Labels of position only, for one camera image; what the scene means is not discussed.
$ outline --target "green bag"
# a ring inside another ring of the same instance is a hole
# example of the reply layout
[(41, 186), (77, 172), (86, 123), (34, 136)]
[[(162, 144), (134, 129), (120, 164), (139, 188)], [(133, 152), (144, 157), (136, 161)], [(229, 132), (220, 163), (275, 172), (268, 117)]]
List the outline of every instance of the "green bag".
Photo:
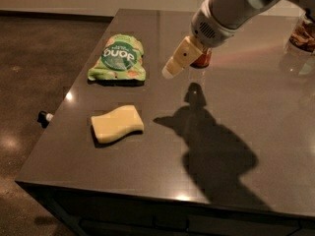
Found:
[(134, 36), (117, 34), (105, 45), (88, 79), (105, 85), (140, 86), (146, 79), (142, 67), (144, 48)]

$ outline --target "yellow sponge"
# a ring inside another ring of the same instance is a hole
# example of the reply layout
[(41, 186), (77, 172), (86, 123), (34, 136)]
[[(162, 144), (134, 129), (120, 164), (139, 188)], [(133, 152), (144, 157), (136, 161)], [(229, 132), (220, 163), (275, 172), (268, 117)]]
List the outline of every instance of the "yellow sponge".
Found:
[(133, 131), (145, 129), (134, 105), (121, 106), (107, 114), (92, 116), (91, 119), (100, 144), (112, 143)]

